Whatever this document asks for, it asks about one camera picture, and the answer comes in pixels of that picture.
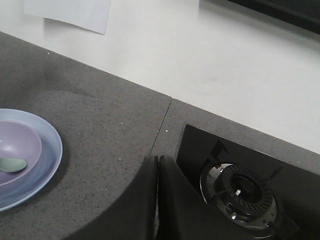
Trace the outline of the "black right gripper left finger in bowl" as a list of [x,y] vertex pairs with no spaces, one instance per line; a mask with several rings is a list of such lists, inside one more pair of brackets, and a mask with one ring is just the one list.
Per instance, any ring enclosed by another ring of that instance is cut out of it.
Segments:
[[158,191],[157,156],[144,158],[134,179],[117,200],[67,240],[153,240]]

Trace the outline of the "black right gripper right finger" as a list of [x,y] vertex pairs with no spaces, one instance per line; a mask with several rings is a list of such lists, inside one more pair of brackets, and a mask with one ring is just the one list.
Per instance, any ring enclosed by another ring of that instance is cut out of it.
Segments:
[[252,236],[207,205],[170,156],[159,158],[157,237],[160,240],[250,240]]

